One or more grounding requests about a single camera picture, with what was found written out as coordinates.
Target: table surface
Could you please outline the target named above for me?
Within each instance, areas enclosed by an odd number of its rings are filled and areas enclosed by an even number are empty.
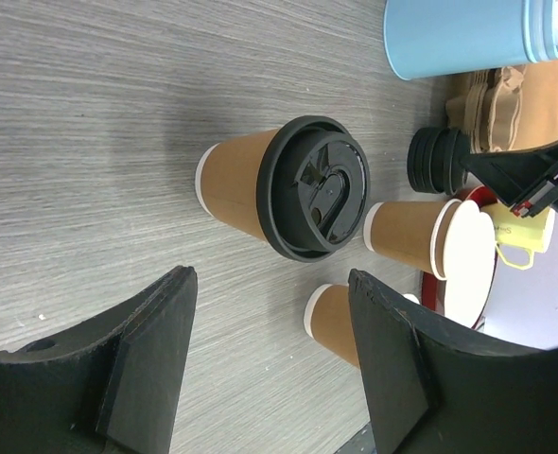
[[[0,0],[0,349],[96,315],[175,265],[200,292],[172,452],[333,453],[368,421],[360,375],[305,334],[319,285],[417,272],[361,235],[317,264],[214,221],[193,176],[211,145],[301,114],[366,150],[373,201],[407,184],[445,81],[396,78],[383,1]]]

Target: blue container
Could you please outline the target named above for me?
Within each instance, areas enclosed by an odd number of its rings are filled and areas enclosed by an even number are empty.
[[[418,79],[558,60],[554,0],[388,0],[394,73]]]

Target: paper coffee cup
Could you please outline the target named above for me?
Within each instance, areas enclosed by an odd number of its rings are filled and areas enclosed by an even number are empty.
[[[443,249],[459,201],[391,201],[372,207],[363,227],[370,251],[445,280]]]
[[[403,296],[420,304],[415,295]],[[306,305],[305,330],[323,347],[359,367],[347,286],[330,284],[314,291]]]
[[[217,220],[269,242],[287,258],[312,262],[357,232],[369,168],[340,123],[305,116],[210,148],[199,162],[195,188]]]

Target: yellow mug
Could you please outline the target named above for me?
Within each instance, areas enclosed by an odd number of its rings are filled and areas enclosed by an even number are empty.
[[[497,254],[509,267],[528,270],[533,266],[535,253],[545,253],[548,250],[554,230],[553,209],[547,208],[534,218],[519,218],[501,203],[487,205],[481,211],[487,213],[494,222]],[[529,262],[525,265],[511,262],[504,256],[500,245],[522,249],[529,256]]]

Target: stack of black lids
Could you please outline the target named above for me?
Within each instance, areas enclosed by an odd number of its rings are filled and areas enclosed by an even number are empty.
[[[468,173],[460,160],[470,151],[470,138],[456,128],[422,128],[410,143],[411,188],[428,194],[455,195],[466,184]]]

